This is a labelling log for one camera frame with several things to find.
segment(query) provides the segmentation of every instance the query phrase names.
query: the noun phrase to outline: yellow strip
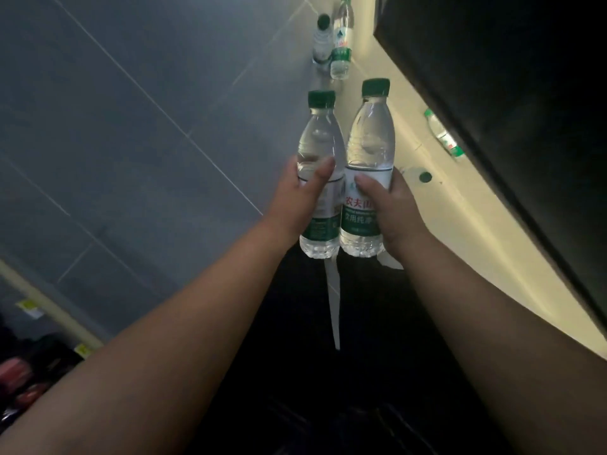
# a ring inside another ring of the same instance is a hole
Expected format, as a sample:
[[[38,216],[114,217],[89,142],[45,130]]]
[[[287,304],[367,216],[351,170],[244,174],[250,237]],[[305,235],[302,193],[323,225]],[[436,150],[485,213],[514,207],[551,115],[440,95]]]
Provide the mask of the yellow strip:
[[[63,308],[60,308],[54,301],[31,285],[2,259],[0,259],[0,276],[20,293],[33,300],[53,321],[90,349],[95,350],[103,346],[101,340],[78,324],[78,321],[66,313]]]

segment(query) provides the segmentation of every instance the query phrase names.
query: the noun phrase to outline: black surface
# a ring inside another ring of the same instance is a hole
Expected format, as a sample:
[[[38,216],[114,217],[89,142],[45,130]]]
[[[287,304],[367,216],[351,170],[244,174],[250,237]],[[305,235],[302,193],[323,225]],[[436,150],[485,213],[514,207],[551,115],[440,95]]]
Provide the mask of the black surface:
[[[323,262],[296,246],[280,265],[191,453],[278,453],[303,434],[309,442],[310,431],[340,434],[343,452],[368,453],[370,446],[392,453],[392,437],[372,429],[377,415],[384,423],[392,415],[392,428],[404,419],[440,454],[510,453],[404,272],[343,252],[338,267],[341,351],[334,349]],[[361,433],[371,436],[359,440]],[[355,448],[347,444],[352,437]],[[413,439],[404,438],[409,448]]]
[[[380,44],[606,325],[598,0],[379,1]]]

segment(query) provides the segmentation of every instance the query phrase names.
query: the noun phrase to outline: bottle neck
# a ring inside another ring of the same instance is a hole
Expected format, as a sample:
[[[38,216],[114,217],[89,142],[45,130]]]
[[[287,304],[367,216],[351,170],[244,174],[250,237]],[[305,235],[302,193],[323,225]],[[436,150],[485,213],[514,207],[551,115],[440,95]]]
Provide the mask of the bottle neck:
[[[387,102],[388,96],[382,97],[364,97],[363,102],[370,104],[385,104]]]
[[[312,114],[330,114],[333,113],[332,108],[310,108]]]

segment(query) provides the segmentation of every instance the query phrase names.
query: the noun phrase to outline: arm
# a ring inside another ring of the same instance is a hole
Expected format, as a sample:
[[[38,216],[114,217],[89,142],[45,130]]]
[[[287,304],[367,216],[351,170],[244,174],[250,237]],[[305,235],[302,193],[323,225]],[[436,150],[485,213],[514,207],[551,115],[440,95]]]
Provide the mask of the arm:
[[[395,170],[373,200],[386,250],[489,410],[521,452],[599,454],[607,447],[607,362],[512,300],[430,234]]]
[[[325,161],[300,187],[293,158],[262,221],[49,390],[2,436],[0,452],[147,455],[183,447],[333,168]]]

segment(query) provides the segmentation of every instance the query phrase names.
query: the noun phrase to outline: plastic water bottle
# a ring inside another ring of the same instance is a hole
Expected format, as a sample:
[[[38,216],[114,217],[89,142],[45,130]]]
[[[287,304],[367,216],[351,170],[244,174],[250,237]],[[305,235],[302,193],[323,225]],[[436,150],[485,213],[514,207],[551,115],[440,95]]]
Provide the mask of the plastic water bottle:
[[[354,10],[350,2],[342,0],[333,22],[333,52],[331,53],[331,78],[346,79],[352,60],[354,40]]]
[[[331,52],[333,51],[333,32],[331,30],[331,18],[329,15],[319,15],[316,26],[312,60],[314,60],[315,64],[324,65],[331,60]]]
[[[372,257],[383,251],[383,237],[371,200],[356,187],[354,176],[368,175],[390,187],[394,166],[395,135],[386,102],[390,80],[374,78],[362,83],[362,106],[352,125],[345,168],[345,198],[339,241],[354,257]]]
[[[428,108],[428,110],[424,112],[424,116],[428,120],[430,131],[434,134],[434,137],[443,144],[445,150],[458,161],[465,159],[466,155],[464,154],[464,150],[461,149],[451,134],[447,132],[443,123],[440,122],[434,112]]]
[[[306,183],[326,156],[335,157],[335,170],[316,203],[312,221],[299,237],[299,245],[308,257],[331,258],[339,252],[339,221],[344,202],[344,138],[333,113],[334,91],[310,91],[308,105],[312,115],[299,139],[299,181]]]

